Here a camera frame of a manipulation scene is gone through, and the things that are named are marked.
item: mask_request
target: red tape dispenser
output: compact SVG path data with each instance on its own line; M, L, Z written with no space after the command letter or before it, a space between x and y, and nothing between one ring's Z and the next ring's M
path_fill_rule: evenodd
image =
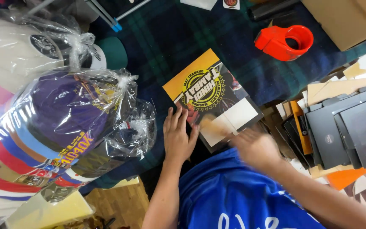
M277 26L262 29L255 46L264 53L282 61L291 61L303 55L313 44L312 32L301 25L289 28Z

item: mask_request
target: plastic bag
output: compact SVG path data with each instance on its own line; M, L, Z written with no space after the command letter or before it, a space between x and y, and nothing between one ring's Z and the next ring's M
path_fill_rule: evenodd
M123 122L107 136L102 143L84 155L76 164L72 165L62 177L42 190L42 196L46 201L58 202L63 200L80 187L97 179L103 174L121 166L134 156L144 156L155 144L156 122L155 109L147 101L137 99L130 92L134 88L131 84L124 86L122 80L118 81L117 88L124 88L124 96L119 102L118 110L126 114L129 105L136 104L127 118L121 118ZM115 116L114 123L119 123L119 117Z
M64 66L79 71L93 56L94 35L82 34L74 18L62 16L57 21L70 27L0 10L0 106L43 72Z
M27 201L103 141L123 96L115 79L109 70L53 70L0 107L0 201Z

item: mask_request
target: wooden floor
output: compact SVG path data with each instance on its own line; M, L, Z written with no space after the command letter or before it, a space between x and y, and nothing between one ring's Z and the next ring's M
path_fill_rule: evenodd
M149 205L142 182L109 190L95 189L85 199L97 209L96 215L105 220L115 217L111 229L140 229Z

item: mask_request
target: plaid blanket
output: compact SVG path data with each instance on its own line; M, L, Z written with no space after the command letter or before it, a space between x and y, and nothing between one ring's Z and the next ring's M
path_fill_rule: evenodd
M167 108L174 104L162 86L211 48L247 90L257 105L296 95L308 83L320 80L333 69L366 54L366 41L340 52L320 24L302 4L295 7L302 25L314 35L314 44L297 60L283 62L255 48L254 39L267 22L252 22L241 0L241 10L222 7L219 0L211 11L180 3L153 0L120 21L116 34L101 19L91 24L98 39L117 36L125 46L127 69L139 75L138 97L153 101L157 111L157 143L144 159L134 159L83 187L111 188L120 180L140 174L162 161L162 126Z

